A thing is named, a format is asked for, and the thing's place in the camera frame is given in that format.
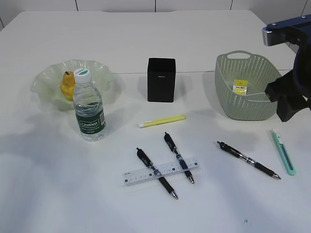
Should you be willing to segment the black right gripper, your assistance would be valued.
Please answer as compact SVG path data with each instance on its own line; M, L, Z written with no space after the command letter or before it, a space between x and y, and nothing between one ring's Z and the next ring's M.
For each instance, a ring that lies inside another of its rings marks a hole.
M265 94L271 102L277 101L276 113L282 122L308 108L311 98L311 47L301 46L294 67L288 73L267 84Z

